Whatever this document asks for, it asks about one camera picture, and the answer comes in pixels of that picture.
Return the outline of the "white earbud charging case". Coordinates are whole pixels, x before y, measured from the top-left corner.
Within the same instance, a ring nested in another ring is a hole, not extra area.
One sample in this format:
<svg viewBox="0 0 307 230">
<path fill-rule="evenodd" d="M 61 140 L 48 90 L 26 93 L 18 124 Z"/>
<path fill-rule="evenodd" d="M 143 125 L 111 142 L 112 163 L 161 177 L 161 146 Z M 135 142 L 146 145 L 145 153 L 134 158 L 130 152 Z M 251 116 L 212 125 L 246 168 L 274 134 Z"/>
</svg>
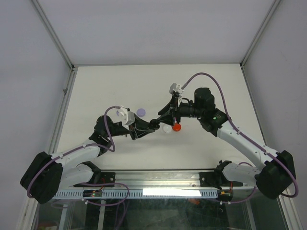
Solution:
<svg viewBox="0 0 307 230">
<path fill-rule="evenodd" d="M 165 133 L 171 133 L 172 132 L 172 126 L 170 126 L 170 125 L 163 125 L 162 129 Z"/>
</svg>

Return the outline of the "black earbud charging case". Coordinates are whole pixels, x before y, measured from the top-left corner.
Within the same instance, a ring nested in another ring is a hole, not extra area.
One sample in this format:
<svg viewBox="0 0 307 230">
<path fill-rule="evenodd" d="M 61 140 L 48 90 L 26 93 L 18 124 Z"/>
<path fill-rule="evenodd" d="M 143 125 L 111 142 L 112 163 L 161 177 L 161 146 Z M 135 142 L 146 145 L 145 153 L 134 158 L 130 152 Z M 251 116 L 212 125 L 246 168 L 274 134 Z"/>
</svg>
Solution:
<svg viewBox="0 0 307 230">
<path fill-rule="evenodd" d="M 157 119 L 152 119 L 149 123 L 149 128 L 152 130 L 158 130 L 160 128 L 160 121 Z"/>
</svg>

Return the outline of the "orange earbud charging case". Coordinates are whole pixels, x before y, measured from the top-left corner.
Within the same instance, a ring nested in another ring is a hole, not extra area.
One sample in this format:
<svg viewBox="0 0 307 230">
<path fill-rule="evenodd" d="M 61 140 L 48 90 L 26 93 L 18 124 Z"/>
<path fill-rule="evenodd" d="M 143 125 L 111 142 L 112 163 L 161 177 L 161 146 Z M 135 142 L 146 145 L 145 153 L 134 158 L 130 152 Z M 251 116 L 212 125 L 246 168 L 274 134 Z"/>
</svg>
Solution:
<svg viewBox="0 0 307 230">
<path fill-rule="evenodd" d="M 180 123 L 175 123 L 173 126 L 172 126 L 172 129 L 173 131 L 175 132 L 179 132 L 181 129 L 182 129 L 182 126 Z"/>
</svg>

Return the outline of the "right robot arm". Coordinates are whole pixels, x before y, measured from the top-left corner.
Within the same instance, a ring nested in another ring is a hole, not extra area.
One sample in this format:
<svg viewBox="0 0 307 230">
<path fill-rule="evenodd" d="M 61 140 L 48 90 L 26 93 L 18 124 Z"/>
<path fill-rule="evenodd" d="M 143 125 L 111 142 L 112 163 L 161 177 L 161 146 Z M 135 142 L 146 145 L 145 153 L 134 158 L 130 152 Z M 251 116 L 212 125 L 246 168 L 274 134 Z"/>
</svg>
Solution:
<svg viewBox="0 0 307 230">
<path fill-rule="evenodd" d="M 172 95 L 170 102 L 158 113 L 161 122 L 175 125 L 183 117 L 196 118 L 204 130 L 232 145 L 253 163 L 252 167 L 247 167 L 221 161 L 215 168 L 217 184 L 242 182 L 257 187 L 267 198 L 276 199 L 295 183 L 293 156 L 286 150 L 278 152 L 262 145 L 240 131 L 224 112 L 216 108 L 209 88 L 197 88 L 194 100 L 187 103 L 182 102 L 183 90 L 178 84 L 174 83 L 169 92 Z"/>
</svg>

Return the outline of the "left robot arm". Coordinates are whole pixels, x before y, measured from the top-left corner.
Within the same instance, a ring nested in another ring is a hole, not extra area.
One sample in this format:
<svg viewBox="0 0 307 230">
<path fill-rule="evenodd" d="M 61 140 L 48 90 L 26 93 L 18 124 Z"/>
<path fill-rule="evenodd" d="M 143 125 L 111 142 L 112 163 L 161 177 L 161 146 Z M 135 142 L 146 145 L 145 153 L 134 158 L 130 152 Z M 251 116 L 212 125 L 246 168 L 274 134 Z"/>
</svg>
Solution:
<svg viewBox="0 0 307 230">
<path fill-rule="evenodd" d="M 91 163 L 108 151 L 114 151 L 113 137 L 130 136 L 132 140 L 142 138 L 159 129 L 159 121 L 147 122 L 136 115 L 127 124 L 113 122 L 107 115 L 100 116 L 93 134 L 87 141 L 66 152 L 38 153 L 21 178 L 20 184 L 29 198 L 44 204 L 58 190 L 77 184 L 95 186 L 100 182 L 100 170 Z"/>
</svg>

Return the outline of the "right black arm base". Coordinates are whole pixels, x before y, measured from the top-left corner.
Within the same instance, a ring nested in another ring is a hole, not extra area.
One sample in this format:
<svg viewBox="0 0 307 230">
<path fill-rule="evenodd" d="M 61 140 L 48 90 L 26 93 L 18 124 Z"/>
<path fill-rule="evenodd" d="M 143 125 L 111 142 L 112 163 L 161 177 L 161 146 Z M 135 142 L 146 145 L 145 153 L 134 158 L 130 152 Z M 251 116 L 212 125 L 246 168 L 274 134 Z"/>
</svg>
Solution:
<svg viewBox="0 0 307 230">
<path fill-rule="evenodd" d="M 218 174 L 214 171 L 212 172 L 200 172 L 199 180 L 201 187 L 215 187 L 218 189 L 222 189 L 222 187 L 230 187 L 231 185 L 234 187 L 242 187 L 242 182 L 237 181 L 229 181 L 222 174 Z"/>
</svg>

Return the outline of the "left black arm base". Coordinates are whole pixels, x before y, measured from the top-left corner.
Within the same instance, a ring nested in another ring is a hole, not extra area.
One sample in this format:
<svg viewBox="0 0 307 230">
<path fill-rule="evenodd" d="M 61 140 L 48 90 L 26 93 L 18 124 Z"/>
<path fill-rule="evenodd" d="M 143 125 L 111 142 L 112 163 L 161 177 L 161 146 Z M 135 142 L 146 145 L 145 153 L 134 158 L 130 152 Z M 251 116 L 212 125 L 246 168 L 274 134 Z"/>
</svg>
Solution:
<svg viewBox="0 0 307 230">
<path fill-rule="evenodd" d="M 114 187 L 113 183 L 116 180 L 115 172 L 97 172 L 94 173 L 88 182 L 75 184 L 73 187 Z"/>
</svg>

